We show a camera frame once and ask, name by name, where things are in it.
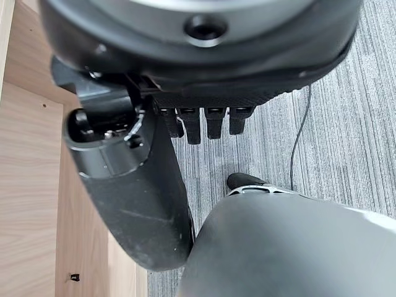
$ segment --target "gray carpet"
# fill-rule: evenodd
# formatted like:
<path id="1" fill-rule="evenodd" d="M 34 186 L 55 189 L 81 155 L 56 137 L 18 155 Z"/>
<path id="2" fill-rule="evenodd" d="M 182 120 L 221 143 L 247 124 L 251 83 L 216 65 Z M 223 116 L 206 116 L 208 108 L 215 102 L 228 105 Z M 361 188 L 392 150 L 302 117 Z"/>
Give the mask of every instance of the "gray carpet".
<path id="1" fill-rule="evenodd" d="M 315 83 L 295 159 L 295 187 L 307 196 L 396 218 L 396 0 L 366 0 L 347 60 Z M 196 226 L 243 172 L 289 188 L 289 162 L 308 90 L 261 106 L 241 136 L 174 141 Z M 174 297 L 180 271 L 149 274 L 150 297 Z"/>

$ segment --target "light wood surface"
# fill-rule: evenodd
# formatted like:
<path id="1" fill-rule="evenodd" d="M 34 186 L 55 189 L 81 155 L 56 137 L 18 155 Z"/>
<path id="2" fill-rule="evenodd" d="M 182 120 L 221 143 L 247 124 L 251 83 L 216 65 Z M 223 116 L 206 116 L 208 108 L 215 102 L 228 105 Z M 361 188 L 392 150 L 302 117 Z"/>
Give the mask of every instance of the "light wood surface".
<path id="1" fill-rule="evenodd" d="M 0 100 L 14 3 L 14 0 L 0 0 Z"/>
<path id="2" fill-rule="evenodd" d="M 146 297 L 147 271 L 139 267 L 108 233 L 109 297 Z"/>
<path id="3" fill-rule="evenodd" d="M 5 83 L 0 108 L 0 296 L 53 297 L 63 106 Z"/>
<path id="4" fill-rule="evenodd" d="M 39 13 L 38 0 L 17 0 L 17 1 L 22 1 L 26 6 L 30 7 L 31 10 Z"/>
<path id="5" fill-rule="evenodd" d="M 58 103 L 73 102 L 73 94 L 52 83 L 51 57 L 52 50 L 43 33 L 39 15 L 22 1 L 17 1 L 4 81 Z"/>

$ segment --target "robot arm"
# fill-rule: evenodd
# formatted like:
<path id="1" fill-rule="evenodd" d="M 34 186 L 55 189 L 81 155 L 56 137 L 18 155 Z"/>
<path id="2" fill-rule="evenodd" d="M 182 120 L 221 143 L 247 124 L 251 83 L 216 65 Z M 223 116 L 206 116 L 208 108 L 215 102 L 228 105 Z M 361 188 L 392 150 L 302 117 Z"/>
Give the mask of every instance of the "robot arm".
<path id="1" fill-rule="evenodd" d="M 102 219 L 141 266 L 182 266 L 192 248 L 170 141 L 240 134 L 256 106 L 342 62 L 361 0 L 40 0 L 55 83 L 83 109 L 64 139 Z"/>

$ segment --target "wire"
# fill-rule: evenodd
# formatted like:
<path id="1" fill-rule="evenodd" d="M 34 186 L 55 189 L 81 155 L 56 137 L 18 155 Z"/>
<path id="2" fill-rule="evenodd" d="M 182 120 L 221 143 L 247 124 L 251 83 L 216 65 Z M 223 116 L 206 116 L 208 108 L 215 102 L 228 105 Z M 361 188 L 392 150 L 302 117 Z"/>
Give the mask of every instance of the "wire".
<path id="1" fill-rule="evenodd" d="M 303 122 L 301 123 L 299 131 L 297 133 L 297 138 L 296 138 L 296 141 L 295 141 L 295 144 L 294 144 L 294 147 L 293 147 L 293 151 L 291 152 L 291 158 L 290 158 L 290 188 L 291 188 L 292 191 L 295 190 L 293 165 L 294 165 L 294 162 L 295 162 L 296 148 L 297 148 L 297 145 L 298 145 L 299 137 L 301 136 L 301 133 L 303 131 L 305 121 L 307 120 L 309 108 L 311 107 L 311 98 L 312 98 L 312 85 L 309 85 L 309 94 L 308 94 L 307 107 L 306 107 L 306 110 L 305 110 Z"/>

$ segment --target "wooden cabinet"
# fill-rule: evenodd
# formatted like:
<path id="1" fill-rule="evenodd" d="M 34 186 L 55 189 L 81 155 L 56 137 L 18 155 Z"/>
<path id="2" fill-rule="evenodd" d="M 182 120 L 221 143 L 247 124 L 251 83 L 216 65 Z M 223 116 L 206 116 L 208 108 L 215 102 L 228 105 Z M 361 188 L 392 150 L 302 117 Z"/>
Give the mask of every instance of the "wooden cabinet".
<path id="1" fill-rule="evenodd" d="M 1 1 L 0 296 L 145 297 L 146 271 L 109 234 L 61 142 L 78 101 L 51 82 L 37 4 Z"/>

